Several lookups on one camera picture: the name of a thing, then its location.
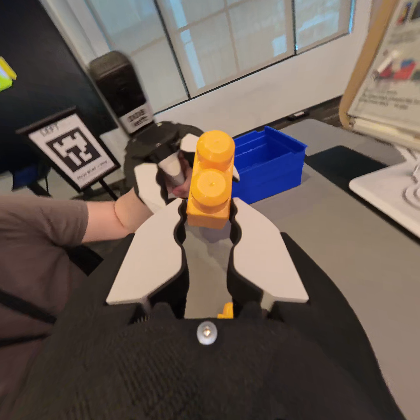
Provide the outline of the large paned window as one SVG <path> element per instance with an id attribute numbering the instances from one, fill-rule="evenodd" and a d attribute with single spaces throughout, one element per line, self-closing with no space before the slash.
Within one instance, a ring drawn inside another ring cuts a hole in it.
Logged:
<path id="1" fill-rule="evenodd" d="M 85 1 L 132 60 L 154 113 L 352 30 L 347 0 Z"/>

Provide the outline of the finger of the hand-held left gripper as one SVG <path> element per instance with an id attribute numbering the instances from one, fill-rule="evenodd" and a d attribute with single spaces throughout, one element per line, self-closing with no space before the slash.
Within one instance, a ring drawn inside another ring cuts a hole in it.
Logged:
<path id="1" fill-rule="evenodd" d="M 181 139 L 181 152 L 184 158 L 188 160 L 190 166 L 193 166 L 194 155 L 199 137 L 194 134 L 186 134 Z"/>
<path id="2" fill-rule="evenodd" d="M 142 163 L 134 168 L 137 196 L 153 214 L 166 206 L 164 188 L 157 179 L 158 173 L 155 163 Z"/>

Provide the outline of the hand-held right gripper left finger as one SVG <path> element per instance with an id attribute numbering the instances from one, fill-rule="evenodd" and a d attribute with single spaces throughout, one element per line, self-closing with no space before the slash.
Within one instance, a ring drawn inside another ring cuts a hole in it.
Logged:
<path id="1" fill-rule="evenodd" d="M 186 200 L 177 198 L 137 229 L 106 298 L 107 305 L 134 303 L 151 312 L 158 301 L 176 302 L 186 296 L 185 207 Z"/>

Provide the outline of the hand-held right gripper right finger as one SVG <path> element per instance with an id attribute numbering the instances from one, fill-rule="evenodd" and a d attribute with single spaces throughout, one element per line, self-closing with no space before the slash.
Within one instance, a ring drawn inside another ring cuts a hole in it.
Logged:
<path id="1" fill-rule="evenodd" d="M 307 303 L 309 295 L 279 229 L 240 198 L 233 198 L 230 210 L 227 289 L 233 312 L 249 302 L 267 312 L 276 302 Z"/>

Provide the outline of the person's left hand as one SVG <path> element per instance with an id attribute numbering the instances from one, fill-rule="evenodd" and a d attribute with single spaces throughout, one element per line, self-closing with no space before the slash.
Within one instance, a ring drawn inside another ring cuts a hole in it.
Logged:
<path id="1" fill-rule="evenodd" d="M 188 198 L 189 191 L 190 191 L 190 186 L 191 186 L 193 169 L 190 166 L 189 162 L 184 157 L 179 155 L 178 159 L 180 161 L 180 165 L 181 165 L 181 169 L 183 171 L 185 181 L 182 185 L 175 186 L 172 183 L 171 179 L 166 175 L 165 176 L 166 189 L 167 189 L 168 195 L 170 195 L 171 197 L 174 196 L 174 197 L 178 197 L 178 198 Z"/>

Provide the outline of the person's left forearm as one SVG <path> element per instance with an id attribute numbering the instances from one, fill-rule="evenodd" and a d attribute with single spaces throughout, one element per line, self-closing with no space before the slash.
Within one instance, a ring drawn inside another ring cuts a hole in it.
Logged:
<path id="1" fill-rule="evenodd" d="M 134 188 L 115 202 L 86 202 L 86 205 L 88 221 L 83 244 L 123 239 L 153 215 Z"/>

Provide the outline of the wooden instruction board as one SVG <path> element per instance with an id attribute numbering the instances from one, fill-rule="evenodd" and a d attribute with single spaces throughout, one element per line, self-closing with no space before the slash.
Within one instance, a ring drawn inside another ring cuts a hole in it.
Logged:
<path id="1" fill-rule="evenodd" d="M 420 2 L 382 1 L 342 96 L 344 128 L 420 149 Z"/>

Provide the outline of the black framed marker sign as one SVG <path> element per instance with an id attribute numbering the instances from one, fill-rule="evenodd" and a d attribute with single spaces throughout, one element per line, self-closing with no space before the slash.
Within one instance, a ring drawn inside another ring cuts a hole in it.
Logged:
<path id="1" fill-rule="evenodd" d="M 99 183 L 114 201 L 117 200 L 104 178 L 121 165 L 102 139 L 92 133 L 77 107 L 20 128 L 16 134 L 24 136 L 42 153 L 76 192 L 84 193 Z"/>

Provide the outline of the black table mat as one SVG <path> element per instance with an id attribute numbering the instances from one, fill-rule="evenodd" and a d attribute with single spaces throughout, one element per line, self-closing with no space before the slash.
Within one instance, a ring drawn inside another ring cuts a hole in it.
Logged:
<path id="1" fill-rule="evenodd" d="M 404 235 L 419 243 L 419 237 L 417 235 L 403 227 L 400 222 L 397 222 L 386 215 L 386 213 L 358 196 L 349 188 L 349 183 L 353 179 L 388 168 L 389 165 L 343 145 L 335 146 L 310 156 L 306 155 L 304 162 L 328 181 L 360 202 L 364 207 L 374 212 L 382 220 L 385 220 L 388 224 L 403 232 Z"/>

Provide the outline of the yellow two-stud toy block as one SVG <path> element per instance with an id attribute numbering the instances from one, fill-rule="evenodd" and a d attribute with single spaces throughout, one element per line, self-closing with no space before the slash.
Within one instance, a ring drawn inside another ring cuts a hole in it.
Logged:
<path id="1" fill-rule="evenodd" d="M 199 137 L 186 207 L 190 226 L 224 228 L 230 215 L 234 154 L 234 140 L 223 131 Z"/>

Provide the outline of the white board stand base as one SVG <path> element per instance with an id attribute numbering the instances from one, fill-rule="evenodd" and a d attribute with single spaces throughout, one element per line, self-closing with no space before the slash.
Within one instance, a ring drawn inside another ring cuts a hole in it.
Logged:
<path id="1" fill-rule="evenodd" d="M 404 162 L 357 177 L 352 192 L 420 237 L 420 152 L 395 146 Z"/>

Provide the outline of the blue plastic bin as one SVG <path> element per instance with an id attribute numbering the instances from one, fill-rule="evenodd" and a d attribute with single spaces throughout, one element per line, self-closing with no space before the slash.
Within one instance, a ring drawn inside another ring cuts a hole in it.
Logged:
<path id="1" fill-rule="evenodd" d="M 232 198 L 252 204 L 301 184 L 306 144 L 268 126 L 234 143 L 239 182 L 232 184 Z"/>

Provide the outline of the large dark display screen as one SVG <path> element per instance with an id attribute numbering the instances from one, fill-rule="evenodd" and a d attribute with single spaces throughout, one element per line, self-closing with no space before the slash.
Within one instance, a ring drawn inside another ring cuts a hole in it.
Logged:
<path id="1" fill-rule="evenodd" d="M 1 173 L 39 162 L 39 153 L 17 130 L 68 108 L 77 107 L 97 136 L 116 129 L 41 3 L 2 0 L 0 6 L 0 55 L 17 74 L 0 94 Z"/>

